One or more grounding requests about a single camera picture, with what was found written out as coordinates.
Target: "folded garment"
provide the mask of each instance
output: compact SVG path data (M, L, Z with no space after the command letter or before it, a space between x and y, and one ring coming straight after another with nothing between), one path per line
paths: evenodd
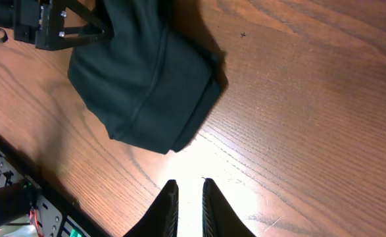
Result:
M159 153L183 149L221 93L218 58L170 27L172 1L103 4L96 13L114 37L75 48L68 78L110 138Z

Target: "wire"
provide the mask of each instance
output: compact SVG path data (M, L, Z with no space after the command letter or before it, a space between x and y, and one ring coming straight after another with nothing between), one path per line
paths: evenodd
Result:
M37 211L36 211L36 209L34 211L34 216L35 216L35 227L36 227L37 235L39 237L43 237L43 235L39 233L39 223L37 222Z
M9 223L9 224L5 224L5 226L26 226L26 225L30 225L30 223Z

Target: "black cloth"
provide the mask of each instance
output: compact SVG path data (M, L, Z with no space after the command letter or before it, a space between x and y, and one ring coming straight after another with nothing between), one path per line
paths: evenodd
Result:
M169 0L104 0L114 37L75 48L68 77L110 138L183 149L220 95L218 59L170 27Z

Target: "wooden surface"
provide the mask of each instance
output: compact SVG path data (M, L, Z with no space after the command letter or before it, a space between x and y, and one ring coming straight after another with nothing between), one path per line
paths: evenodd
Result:
M386 0L185 1L181 21L195 7L229 86L183 151L109 140L66 78L71 50L13 40L0 44L0 134L113 236L170 178L179 236L201 236L201 177L257 236L386 236Z

